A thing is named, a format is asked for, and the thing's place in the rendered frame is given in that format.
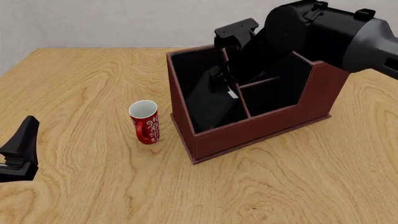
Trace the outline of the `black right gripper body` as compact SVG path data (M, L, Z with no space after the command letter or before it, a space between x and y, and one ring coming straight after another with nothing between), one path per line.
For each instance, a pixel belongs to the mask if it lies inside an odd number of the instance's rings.
M235 81L248 81L248 54L238 44L225 48L228 57L228 71Z

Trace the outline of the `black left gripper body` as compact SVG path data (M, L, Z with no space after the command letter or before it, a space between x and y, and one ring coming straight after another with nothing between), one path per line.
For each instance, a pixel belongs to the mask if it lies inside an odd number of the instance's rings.
M28 156L10 156L2 154L5 163L0 163L0 182L17 182L33 180L39 163L37 153Z

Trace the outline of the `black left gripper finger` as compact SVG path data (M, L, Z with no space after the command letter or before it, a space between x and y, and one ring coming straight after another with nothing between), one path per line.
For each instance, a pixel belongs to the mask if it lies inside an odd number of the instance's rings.
M32 115L27 116L15 134L5 145L0 147L0 154L5 158L5 164L38 164L36 141L39 121Z

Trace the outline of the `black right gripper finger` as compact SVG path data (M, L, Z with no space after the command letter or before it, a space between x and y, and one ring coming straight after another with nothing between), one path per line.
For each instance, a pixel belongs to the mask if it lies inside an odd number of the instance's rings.
M211 67L208 71L209 84L208 87L211 93L219 93L224 90L225 81L221 67Z

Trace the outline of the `black book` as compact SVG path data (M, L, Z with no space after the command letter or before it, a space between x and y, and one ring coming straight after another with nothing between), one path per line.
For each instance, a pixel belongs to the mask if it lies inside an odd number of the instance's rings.
M206 70L186 99L187 110L196 133L219 128L246 119L245 109L236 84L224 74L225 87L222 92L211 93Z

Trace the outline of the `red-brown desk caddy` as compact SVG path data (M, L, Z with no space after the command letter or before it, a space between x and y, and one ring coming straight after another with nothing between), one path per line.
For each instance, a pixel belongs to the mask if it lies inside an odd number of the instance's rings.
M227 53L209 45L170 52L166 59L170 116L193 164L329 118L349 76L340 68L292 53L272 68L268 78L232 84L235 106L216 126L201 128L188 96L205 70L228 60Z

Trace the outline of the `small flat plate on stalk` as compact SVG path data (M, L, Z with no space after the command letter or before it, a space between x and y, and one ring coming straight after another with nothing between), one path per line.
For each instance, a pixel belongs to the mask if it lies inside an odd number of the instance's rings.
M215 29L214 46L217 49L236 47L241 50L254 36L259 24L248 18Z

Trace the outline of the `red mug with white pattern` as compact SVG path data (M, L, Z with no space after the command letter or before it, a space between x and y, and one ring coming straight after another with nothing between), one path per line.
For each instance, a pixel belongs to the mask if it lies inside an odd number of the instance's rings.
M138 140L143 144L156 143L160 138L157 104L151 100L140 100L129 108L129 115Z

